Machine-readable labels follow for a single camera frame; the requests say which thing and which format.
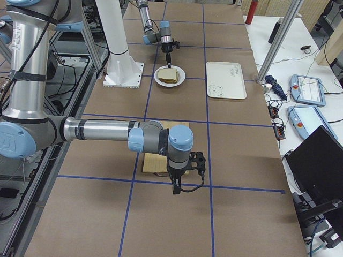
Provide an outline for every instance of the plate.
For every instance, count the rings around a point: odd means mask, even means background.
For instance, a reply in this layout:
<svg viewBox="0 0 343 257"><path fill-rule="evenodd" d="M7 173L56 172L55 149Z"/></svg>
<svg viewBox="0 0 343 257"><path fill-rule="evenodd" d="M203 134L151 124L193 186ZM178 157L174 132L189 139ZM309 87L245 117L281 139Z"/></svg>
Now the plate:
<svg viewBox="0 0 343 257"><path fill-rule="evenodd" d="M155 75L154 75L154 79L155 81L160 84L161 86L164 86L164 87L176 87L178 85L180 85L182 82L184 82L185 78L186 78L186 73L184 73L183 69L181 69L180 67L178 66L171 66L172 68L176 69L177 72L178 72L178 82L175 83L175 84L172 84L172 83L164 83L162 82L161 80L159 80L157 74L159 72L160 69L164 69L164 68L168 68L168 65L166 66L162 66L162 67L159 67L156 71L155 71Z"/></svg>

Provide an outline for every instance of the brown table surface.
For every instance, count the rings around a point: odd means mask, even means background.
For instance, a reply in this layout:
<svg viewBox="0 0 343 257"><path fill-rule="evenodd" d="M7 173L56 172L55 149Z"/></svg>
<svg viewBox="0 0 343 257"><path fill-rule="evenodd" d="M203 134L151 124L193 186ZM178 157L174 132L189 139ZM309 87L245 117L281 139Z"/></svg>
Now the brown table surface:
<svg viewBox="0 0 343 257"><path fill-rule="evenodd" d="M141 172L143 154L126 142L74 141L26 256L306 256L240 8L149 5L181 42L171 56L185 82L156 84L164 54L142 44L140 17L129 5L124 24L130 55L145 63L141 85L106 88L99 80L84 118L189 122L193 150L207 157L205 186L172 195L169 179ZM207 97L208 61L240 63L248 97ZM183 182L200 178L191 172Z"/></svg>

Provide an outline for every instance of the black monitor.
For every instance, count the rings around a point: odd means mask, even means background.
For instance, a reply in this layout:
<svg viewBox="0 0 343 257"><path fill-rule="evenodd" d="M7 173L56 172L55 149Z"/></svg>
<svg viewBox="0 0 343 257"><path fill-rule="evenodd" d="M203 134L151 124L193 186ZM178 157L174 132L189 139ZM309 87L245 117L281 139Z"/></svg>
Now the black monitor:
<svg viewBox="0 0 343 257"><path fill-rule="evenodd" d="M320 126L293 152L285 156L299 189L316 205L334 199L343 201L343 147ZM324 214L343 239L343 208Z"/></svg>

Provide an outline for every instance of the blue device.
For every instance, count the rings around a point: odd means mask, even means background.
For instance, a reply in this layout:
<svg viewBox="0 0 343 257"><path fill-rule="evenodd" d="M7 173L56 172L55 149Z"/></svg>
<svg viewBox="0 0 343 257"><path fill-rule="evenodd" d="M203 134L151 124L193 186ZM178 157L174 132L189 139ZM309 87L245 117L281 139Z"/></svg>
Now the blue device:
<svg viewBox="0 0 343 257"><path fill-rule="evenodd" d="M333 136L337 135L316 105L291 106L287 109L289 118L302 139L306 139L319 126L323 125Z"/></svg>
<svg viewBox="0 0 343 257"><path fill-rule="evenodd" d="M293 75L290 80L290 93L298 103L325 106L325 96L322 81L318 78Z"/></svg>

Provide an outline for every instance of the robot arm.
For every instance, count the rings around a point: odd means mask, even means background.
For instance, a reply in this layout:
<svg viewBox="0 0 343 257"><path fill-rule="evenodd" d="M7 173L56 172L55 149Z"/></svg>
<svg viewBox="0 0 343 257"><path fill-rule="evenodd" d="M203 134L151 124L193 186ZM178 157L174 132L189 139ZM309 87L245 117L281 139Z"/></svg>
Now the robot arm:
<svg viewBox="0 0 343 257"><path fill-rule="evenodd" d="M170 24L166 20L161 21L160 28L157 28L157 32L154 30L154 21L150 18L147 0L136 0L136 4L139 8L139 14L143 26L144 43L154 44L161 42L161 49L166 54L167 65L170 68L172 65L172 57L170 53L175 47L176 49L180 48L180 42L174 41L172 38Z"/></svg>
<svg viewBox="0 0 343 257"><path fill-rule="evenodd" d="M13 20L12 86L9 107L0 122L0 154L7 158L25 158L59 142L72 140L122 140L129 149L167 157L167 171L173 193L192 192L204 183L205 159L191 152L192 131L185 126L164 130L158 122L122 122L84 120L48 116L43 109L49 32L82 29L81 0L8 0ZM161 27L161 45L168 53L170 29ZM181 188L186 170L198 170L202 184L193 190Z"/></svg>

